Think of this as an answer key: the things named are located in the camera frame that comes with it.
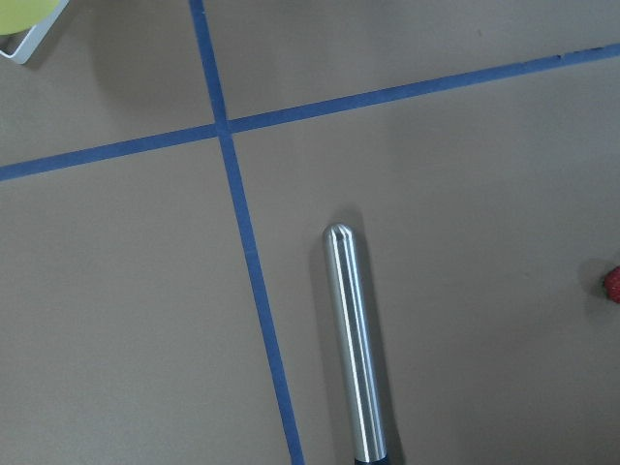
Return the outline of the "red strawberry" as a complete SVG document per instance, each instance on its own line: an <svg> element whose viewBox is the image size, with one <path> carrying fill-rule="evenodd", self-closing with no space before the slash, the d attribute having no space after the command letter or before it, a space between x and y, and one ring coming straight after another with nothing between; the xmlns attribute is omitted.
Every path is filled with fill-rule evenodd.
<svg viewBox="0 0 620 465"><path fill-rule="evenodd" d="M603 289L607 299L620 303L620 267L616 266L610 270L603 279Z"/></svg>

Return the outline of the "yellow cup on rack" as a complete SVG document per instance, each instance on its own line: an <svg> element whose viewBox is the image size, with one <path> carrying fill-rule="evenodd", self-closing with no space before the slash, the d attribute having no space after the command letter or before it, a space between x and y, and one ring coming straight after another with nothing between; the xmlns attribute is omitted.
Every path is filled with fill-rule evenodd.
<svg viewBox="0 0 620 465"><path fill-rule="evenodd" d="M48 18L60 0L1 0L1 35L13 35L32 28Z"/></svg>

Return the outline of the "steel muddler black tip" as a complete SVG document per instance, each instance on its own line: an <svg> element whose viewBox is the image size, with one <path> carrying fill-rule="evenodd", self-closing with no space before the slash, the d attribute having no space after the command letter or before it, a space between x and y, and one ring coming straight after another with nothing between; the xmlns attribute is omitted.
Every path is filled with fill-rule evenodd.
<svg viewBox="0 0 620 465"><path fill-rule="evenodd" d="M342 223L328 226L324 247L355 463L387 464L386 434L353 229Z"/></svg>

